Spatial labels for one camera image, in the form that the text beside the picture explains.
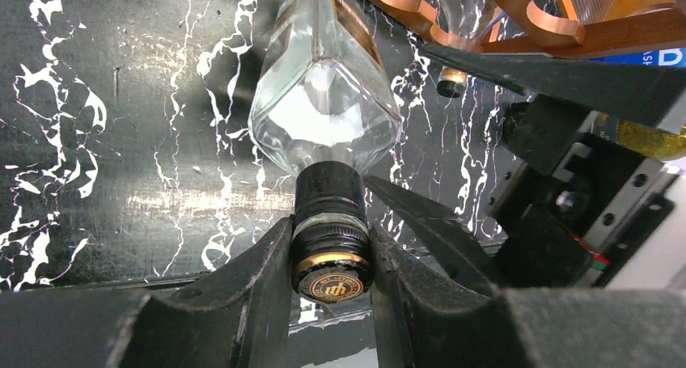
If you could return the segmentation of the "white label bottle in rack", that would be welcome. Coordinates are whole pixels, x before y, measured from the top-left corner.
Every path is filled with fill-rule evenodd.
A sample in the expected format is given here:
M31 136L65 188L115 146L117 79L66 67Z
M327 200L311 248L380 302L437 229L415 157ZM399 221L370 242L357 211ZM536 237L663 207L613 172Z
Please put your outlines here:
M474 51L504 13L494 0L439 0L446 20L447 47Z

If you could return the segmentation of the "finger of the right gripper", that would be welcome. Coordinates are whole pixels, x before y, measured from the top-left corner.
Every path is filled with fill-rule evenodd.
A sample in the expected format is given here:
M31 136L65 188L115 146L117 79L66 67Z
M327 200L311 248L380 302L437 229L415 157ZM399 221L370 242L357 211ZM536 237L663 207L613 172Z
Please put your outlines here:
M502 284L502 275L453 209L378 176L364 183L408 225L454 282L484 296Z

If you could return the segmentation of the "blue square glass bottle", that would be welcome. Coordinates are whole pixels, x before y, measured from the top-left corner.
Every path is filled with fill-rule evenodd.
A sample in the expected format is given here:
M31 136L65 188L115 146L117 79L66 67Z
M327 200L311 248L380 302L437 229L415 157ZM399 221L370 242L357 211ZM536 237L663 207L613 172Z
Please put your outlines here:
M609 63L685 67L685 48L650 50L642 53L626 53L605 57L596 57L594 61Z

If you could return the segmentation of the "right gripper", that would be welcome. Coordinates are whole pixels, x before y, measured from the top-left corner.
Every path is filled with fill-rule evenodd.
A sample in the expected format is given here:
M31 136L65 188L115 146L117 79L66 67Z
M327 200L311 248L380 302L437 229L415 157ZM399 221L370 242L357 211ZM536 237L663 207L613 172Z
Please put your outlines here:
M685 70L474 53L426 44L442 66L649 128L685 125ZM540 97L508 107L502 140L518 159L491 201L506 232L494 263L509 286L685 287L683 153L649 152L663 133L621 142L622 122Z

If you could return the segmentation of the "clear square liquor bottle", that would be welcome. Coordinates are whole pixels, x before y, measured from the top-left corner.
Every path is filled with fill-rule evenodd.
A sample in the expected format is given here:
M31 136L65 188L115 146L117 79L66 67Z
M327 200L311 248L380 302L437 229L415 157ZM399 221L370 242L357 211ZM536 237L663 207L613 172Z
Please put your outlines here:
M362 176L398 142L400 110L357 0L285 0L248 117L296 179L292 285L338 303L373 280Z

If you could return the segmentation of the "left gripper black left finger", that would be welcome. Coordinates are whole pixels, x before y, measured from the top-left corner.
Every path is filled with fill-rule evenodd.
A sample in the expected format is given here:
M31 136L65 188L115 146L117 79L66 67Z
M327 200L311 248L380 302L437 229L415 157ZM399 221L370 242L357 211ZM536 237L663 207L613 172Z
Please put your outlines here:
M284 367L292 221L165 298L138 289L1 296L4 367Z

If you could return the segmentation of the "brown wooden wine rack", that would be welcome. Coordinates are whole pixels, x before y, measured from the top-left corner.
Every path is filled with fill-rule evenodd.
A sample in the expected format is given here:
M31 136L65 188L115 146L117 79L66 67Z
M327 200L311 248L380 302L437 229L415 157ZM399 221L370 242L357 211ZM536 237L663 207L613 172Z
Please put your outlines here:
M487 53L546 52L568 58L593 58L685 45L685 0L611 0L606 18L584 24L572 0L560 0L562 17L540 9L534 0L494 0L524 31L524 36L478 45Z

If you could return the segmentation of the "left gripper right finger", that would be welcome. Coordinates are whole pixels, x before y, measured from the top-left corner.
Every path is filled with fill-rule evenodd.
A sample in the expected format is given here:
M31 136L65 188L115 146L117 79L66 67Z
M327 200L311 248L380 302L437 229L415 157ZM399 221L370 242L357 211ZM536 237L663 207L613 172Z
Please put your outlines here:
M685 297L670 290L504 289L484 296L371 231L382 367L682 367Z

